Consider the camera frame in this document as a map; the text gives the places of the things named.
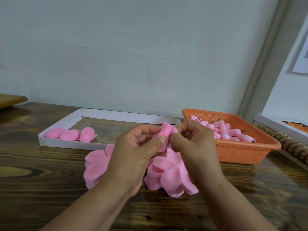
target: hand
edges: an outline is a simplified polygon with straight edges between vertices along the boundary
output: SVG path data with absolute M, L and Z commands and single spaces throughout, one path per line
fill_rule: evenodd
M 166 141 L 164 136 L 152 139 L 160 130 L 154 125 L 139 125 L 121 134 L 115 142 L 104 177 L 122 183 L 129 197 L 140 189 L 149 160 Z
M 190 180 L 198 187 L 199 179 L 223 178 L 218 160 L 214 132 L 199 122 L 189 120 L 177 126 L 178 134 L 170 136 L 172 149 L 180 152 Z

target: orange plastic basket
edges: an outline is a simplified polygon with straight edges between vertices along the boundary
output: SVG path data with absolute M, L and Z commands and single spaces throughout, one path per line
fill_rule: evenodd
M 198 109 L 183 109 L 182 114 L 185 120 L 188 120 L 191 115 L 210 123 L 212 121 L 224 120 L 231 125 L 232 129 L 245 130 L 244 134 L 256 139 L 256 143 L 216 140 L 220 162 L 258 164 L 266 157 L 270 150 L 281 148 L 281 144 L 276 139 L 234 114 Z

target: left hand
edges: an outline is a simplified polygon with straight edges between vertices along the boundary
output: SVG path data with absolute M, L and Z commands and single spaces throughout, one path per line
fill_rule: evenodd
M 149 160 L 166 141 L 164 136 L 152 139 L 160 130 L 150 124 L 139 125 L 121 134 L 115 142 L 104 177 L 122 183 L 129 197 L 140 189 Z

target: wooden table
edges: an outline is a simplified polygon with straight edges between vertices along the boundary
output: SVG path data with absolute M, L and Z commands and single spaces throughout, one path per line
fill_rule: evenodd
M 78 109 L 27 103 L 0 110 L 0 230 L 38 230 L 87 189 L 88 150 L 40 147 L 37 134 Z M 279 230 L 308 230 L 308 173 L 273 151 L 224 174 Z M 142 186 L 111 230 L 216 230 L 199 194 L 170 198 Z

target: white box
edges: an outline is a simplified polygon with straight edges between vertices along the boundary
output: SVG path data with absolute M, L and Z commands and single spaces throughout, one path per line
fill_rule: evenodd
M 272 116 L 268 116 L 264 114 L 257 114 L 255 117 L 255 120 L 261 124 L 268 126 L 269 128 L 275 131 L 283 132 L 289 135 L 290 137 L 295 138 L 297 141 L 308 145 L 308 133 L 301 131 L 299 129 L 296 129 L 284 123 L 284 122 L 294 122 L 294 123 L 301 123 L 301 124 L 308 126 L 307 122 L 304 122 L 301 120 L 294 120 L 291 118 L 272 117 Z
M 99 110 L 99 109 L 78 109 L 75 112 L 71 113 L 70 115 L 64 117 L 60 121 L 56 122 L 52 126 L 48 127 L 43 132 L 39 133 L 38 141 L 40 146 L 75 148 L 75 149 L 86 149 L 86 150 L 105 149 L 107 144 L 103 143 L 84 143 L 78 141 L 57 140 L 44 137 L 44 135 L 48 131 L 56 127 L 63 127 L 68 130 L 84 117 L 113 120 L 113 121 L 147 123 L 147 124 L 162 124 L 166 122 L 169 124 L 178 125 L 181 123 L 181 121 L 175 117 L 116 112 L 116 111 Z

